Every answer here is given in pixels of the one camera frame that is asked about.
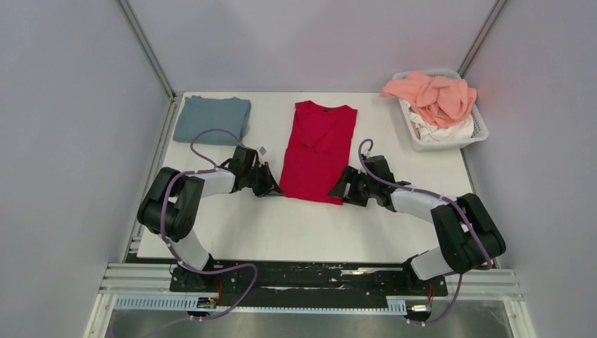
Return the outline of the red t-shirt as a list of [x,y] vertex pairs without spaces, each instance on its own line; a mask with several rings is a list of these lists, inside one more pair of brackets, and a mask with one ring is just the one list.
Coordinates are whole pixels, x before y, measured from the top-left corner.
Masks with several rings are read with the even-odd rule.
[[358,111],[350,106],[295,104],[279,185],[285,197],[342,205],[330,196],[348,165]]

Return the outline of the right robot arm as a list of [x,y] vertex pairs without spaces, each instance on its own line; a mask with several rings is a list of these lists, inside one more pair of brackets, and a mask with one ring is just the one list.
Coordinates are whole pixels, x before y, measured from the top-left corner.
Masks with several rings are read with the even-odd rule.
[[505,240],[476,194],[449,197],[397,181],[383,156],[361,156],[360,162],[360,169],[344,168],[330,197],[362,207],[373,199],[391,212],[412,215],[434,226],[438,246],[403,263],[406,291],[419,294],[439,277],[490,269],[493,260],[505,253]]

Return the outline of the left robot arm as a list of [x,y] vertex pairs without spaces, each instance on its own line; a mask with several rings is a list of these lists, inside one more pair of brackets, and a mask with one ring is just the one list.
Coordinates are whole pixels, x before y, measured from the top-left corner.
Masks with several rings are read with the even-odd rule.
[[231,158],[212,169],[161,168],[139,206],[137,221],[161,238],[177,265],[189,272],[190,285],[200,292],[214,285],[215,275],[257,269],[252,263],[212,269],[215,261],[194,233],[194,224],[203,198],[246,188],[258,198],[283,194],[261,155],[257,149],[239,145]]

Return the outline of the folded blue t-shirt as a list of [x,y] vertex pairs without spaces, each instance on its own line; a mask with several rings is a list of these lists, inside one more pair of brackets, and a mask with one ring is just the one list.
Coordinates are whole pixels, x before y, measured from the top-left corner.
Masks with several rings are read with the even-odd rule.
[[236,145],[248,132],[251,102],[237,97],[211,99],[190,96],[184,100],[172,139],[176,142]]

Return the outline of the white t-shirt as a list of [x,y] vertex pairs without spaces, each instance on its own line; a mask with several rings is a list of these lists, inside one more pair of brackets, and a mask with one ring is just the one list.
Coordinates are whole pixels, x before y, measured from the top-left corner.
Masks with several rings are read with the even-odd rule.
[[472,115],[454,126],[442,128],[423,120],[419,114],[414,112],[410,103],[406,100],[399,99],[398,102],[401,108],[407,113],[408,121],[413,127],[415,136],[422,142],[444,142],[472,137],[474,132]]

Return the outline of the peach t-shirt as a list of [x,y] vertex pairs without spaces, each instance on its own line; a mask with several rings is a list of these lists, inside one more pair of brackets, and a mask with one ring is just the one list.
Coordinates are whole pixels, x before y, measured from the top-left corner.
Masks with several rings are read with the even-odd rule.
[[471,116],[477,90],[464,79],[415,71],[403,79],[388,81],[380,96],[407,101],[414,113],[425,122],[449,128]]

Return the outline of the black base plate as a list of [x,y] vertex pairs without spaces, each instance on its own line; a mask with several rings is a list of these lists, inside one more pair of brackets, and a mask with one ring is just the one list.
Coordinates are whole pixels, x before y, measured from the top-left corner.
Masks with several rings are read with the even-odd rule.
[[215,276],[200,276],[174,265],[170,291],[214,293],[218,305],[260,308],[382,308],[389,296],[446,296],[445,279],[413,285],[400,263],[297,261],[215,261],[212,269],[254,264]]

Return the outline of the aluminium frame rail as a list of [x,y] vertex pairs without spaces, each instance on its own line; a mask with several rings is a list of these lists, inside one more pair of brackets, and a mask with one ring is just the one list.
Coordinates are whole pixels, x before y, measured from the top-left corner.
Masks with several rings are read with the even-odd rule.
[[112,312],[123,310],[391,315],[424,325],[441,302],[500,301],[514,337],[535,330],[515,273],[472,270],[418,282],[401,264],[220,260],[215,275],[189,272],[172,261],[111,263],[84,332],[104,337]]

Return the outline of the left corner metal post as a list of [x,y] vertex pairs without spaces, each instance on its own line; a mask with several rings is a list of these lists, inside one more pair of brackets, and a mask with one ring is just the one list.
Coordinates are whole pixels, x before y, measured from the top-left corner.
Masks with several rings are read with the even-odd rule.
[[172,85],[170,84],[170,81],[167,75],[165,74],[163,67],[159,63],[158,58],[153,48],[151,47],[148,38],[146,37],[142,25],[140,24],[137,15],[134,12],[132,4],[128,0],[116,0],[115,2],[120,7],[125,22],[130,27],[132,34],[134,35],[138,45],[140,46],[145,56],[145,59],[149,63],[150,68],[153,71],[153,74],[158,80],[159,85],[161,86],[168,99],[170,101],[174,101],[176,98],[175,90],[172,88]]

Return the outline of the corner metal post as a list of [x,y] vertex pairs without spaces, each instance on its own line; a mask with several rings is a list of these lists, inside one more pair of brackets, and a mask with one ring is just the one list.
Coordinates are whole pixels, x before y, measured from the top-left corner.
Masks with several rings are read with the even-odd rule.
[[459,76],[465,77],[467,75],[470,67],[477,57],[477,54],[481,51],[485,41],[489,37],[491,31],[509,3],[509,0],[494,1],[493,6],[491,7],[487,17],[484,19],[484,22],[482,23],[477,35],[473,39],[470,48],[467,50],[465,57],[458,68]]
[[132,34],[134,35],[138,45],[140,46],[145,56],[145,59],[149,63],[150,68],[153,71],[153,74],[158,80],[159,85],[161,86],[168,99],[170,101],[174,101],[176,98],[175,90],[172,88],[172,85],[170,84],[170,81],[167,75],[165,74],[163,67],[159,63],[158,58],[153,48],[151,47],[148,38],[146,37],[142,25],[140,24],[137,15],[134,12],[132,4],[128,0],[116,0],[115,2],[120,7],[125,22],[130,27]]

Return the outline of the right corner metal post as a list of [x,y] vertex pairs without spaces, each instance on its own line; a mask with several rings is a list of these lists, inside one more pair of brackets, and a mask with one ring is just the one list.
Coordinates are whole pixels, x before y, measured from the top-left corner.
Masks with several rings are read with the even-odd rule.
[[484,22],[482,23],[477,35],[473,39],[470,48],[467,50],[465,57],[458,68],[459,76],[465,77],[467,75],[470,67],[477,57],[477,54],[481,51],[485,41],[489,37],[491,31],[509,3],[509,0],[494,1],[493,6],[491,7],[487,17],[484,19]]

